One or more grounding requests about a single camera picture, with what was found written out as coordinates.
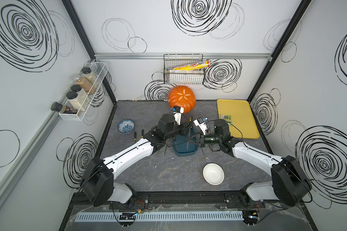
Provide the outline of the teal storage box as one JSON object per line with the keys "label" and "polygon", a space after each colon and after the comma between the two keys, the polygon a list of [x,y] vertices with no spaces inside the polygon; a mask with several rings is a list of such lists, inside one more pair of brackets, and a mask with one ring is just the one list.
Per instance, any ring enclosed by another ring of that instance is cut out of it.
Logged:
{"label": "teal storage box", "polygon": [[194,135],[194,129],[190,128],[187,135],[176,135],[173,139],[174,153],[178,157],[187,157],[196,154],[198,146],[189,142],[189,137]]}

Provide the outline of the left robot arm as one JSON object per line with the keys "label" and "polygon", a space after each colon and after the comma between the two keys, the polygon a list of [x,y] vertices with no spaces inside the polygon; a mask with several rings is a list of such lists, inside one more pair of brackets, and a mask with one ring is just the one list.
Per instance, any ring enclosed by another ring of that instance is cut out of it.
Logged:
{"label": "left robot arm", "polygon": [[80,181],[81,190],[94,207],[108,201],[130,203],[135,194],[132,188],[128,184],[115,183],[114,180],[139,160],[163,148],[168,139],[189,134],[191,128],[190,121],[178,123],[173,115],[164,114],[158,125],[132,146],[105,159],[91,159]]}

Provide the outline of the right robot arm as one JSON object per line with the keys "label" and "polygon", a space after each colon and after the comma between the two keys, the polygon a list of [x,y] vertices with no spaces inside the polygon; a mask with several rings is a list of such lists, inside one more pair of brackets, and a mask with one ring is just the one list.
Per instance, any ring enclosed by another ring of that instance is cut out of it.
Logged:
{"label": "right robot arm", "polygon": [[269,174],[269,182],[251,182],[244,186],[239,200],[248,206],[262,200],[276,200],[293,207],[310,193],[310,180],[292,156],[280,157],[251,147],[242,138],[231,136],[229,124],[223,119],[214,120],[214,133],[208,133],[202,118],[194,120],[200,128],[195,143],[199,147],[217,145],[225,154],[242,159]]}

